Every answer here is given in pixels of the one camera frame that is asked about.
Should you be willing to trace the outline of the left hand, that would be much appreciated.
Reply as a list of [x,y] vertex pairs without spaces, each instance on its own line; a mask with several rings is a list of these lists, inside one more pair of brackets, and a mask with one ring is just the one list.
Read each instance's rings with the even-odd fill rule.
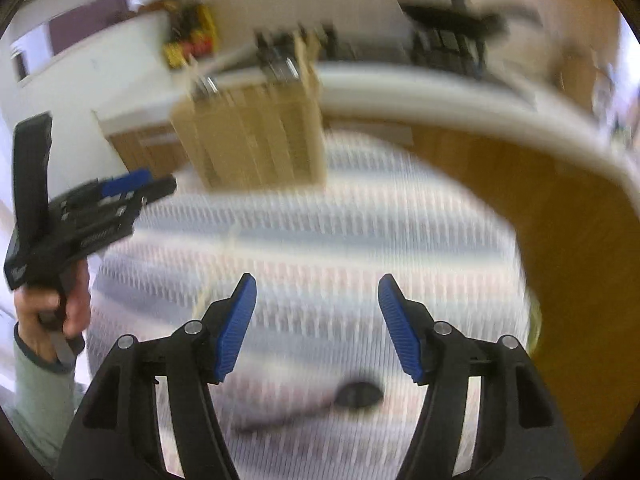
[[[87,260],[75,264],[76,283],[67,295],[63,334],[67,339],[79,336],[90,324],[90,273]],[[39,312],[54,312],[60,303],[53,289],[21,287],[13,293],[17,318],[17,333],[21,341],[44,362],[54,363],[56,357],[49,333],[39,321]]]

